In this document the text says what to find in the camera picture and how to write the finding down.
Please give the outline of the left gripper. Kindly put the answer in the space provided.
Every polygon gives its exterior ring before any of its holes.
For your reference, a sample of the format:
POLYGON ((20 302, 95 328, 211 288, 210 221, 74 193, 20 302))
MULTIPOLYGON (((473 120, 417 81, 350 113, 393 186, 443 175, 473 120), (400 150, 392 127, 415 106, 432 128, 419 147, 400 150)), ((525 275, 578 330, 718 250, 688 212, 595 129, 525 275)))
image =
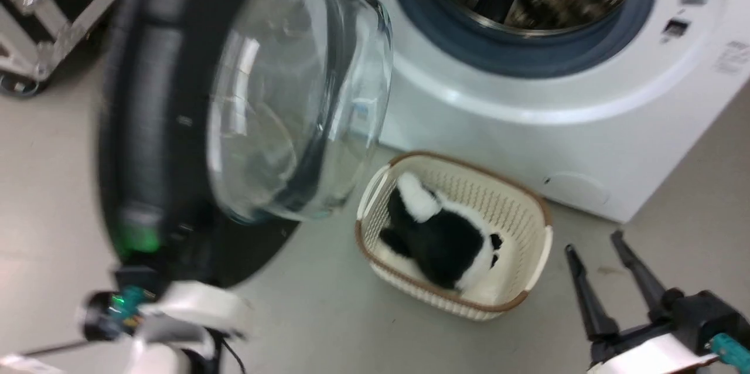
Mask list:
POLYGON ((132 358, 220 358, 230 341, 252 337, 254 308, 236 286, 254 274, 253 222, 218 211, 174 221, 157 209, 104 209, 102 219, 114 288, 86 297, 86 341, 129 336, 132 358))

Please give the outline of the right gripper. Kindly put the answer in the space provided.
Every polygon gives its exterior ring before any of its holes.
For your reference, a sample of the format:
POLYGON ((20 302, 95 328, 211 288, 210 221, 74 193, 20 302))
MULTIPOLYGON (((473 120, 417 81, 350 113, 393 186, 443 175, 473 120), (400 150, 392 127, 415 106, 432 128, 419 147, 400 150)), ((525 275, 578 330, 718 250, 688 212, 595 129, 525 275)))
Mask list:
POLYGON ((713 363, 750 374, 750 321, 712 291, 684 295, 666 289, 616 230, 611 242, 632 273, 651 323, 621 331, 605 312, 573 245, 565 246, 584 324, 591 343, 588 374, 699 374, 713 363))

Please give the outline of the black washing machine door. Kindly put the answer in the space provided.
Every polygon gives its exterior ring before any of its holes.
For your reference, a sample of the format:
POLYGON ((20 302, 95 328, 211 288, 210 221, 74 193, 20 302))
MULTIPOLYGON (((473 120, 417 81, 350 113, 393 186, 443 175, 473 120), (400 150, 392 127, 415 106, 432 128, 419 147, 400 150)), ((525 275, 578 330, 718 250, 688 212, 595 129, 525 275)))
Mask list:
POLYGON ((344 208, 392 59, 380 0, 123 0, 97 132, 118 288, 232 288, 344 208))

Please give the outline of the white front-load washing machine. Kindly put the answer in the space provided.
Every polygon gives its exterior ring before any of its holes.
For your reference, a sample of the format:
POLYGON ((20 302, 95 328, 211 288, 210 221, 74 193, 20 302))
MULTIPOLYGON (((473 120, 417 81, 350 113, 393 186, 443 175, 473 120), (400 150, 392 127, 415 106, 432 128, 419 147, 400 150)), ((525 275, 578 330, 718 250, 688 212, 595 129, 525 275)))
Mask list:
POLYGON ((629 221, 750 80, 750 0, 654 0, 632 43, 573 75, 524 79, 474 69, 415 40, 397 0, 381 0, 394 43, 380 141, 498 171, 541 193, 549 174, 602 182, 592 213, 629 221))

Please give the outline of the grey rubber door gasket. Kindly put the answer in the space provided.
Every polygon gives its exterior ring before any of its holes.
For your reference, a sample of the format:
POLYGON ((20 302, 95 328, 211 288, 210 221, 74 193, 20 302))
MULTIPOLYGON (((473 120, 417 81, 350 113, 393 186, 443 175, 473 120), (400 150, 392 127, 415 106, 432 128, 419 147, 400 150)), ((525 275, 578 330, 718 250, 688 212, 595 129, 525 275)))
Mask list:
POLYGON ((397 0, 415 34, 474 69, 524 79, 573 75, 627 47, 645 25, 654 0, 624 0, 614 15, 573 33, 522 38, 480 27, 448 0, 397 0))

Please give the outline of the cream plastic laundry basket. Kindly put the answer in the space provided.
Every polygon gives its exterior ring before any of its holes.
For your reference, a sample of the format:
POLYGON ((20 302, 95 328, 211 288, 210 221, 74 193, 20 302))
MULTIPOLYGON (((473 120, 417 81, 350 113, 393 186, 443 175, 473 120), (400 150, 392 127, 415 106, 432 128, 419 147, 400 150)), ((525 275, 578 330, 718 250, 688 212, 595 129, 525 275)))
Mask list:
POLYGON ((554 230, 546 203, 525 185, 482 166, 420 150, 396 156, 370 179, 358 205, 354 238, 375 274, 394 288, 458 317, 488 321, 527 299, 546 267, 554 230), (380 242, 379 232, 390 222, 387 201, 403 172, 413 172, 432 189, 476 211, 501 238, 498 262, 471 291, 437 288, 412 262, 380 242))

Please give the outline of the black white panda plush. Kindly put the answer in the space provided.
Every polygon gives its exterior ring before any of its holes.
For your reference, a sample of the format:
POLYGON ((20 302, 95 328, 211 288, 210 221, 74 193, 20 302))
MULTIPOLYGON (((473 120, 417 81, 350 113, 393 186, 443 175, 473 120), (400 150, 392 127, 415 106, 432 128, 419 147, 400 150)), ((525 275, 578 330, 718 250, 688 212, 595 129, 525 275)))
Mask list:
POLYGON ((404 172, 387 203, 390 225, 380 240, 394 254, 413 261, 426 280, 463 293, 476 286, 499 261, 500 233, 472 208, 404 172))

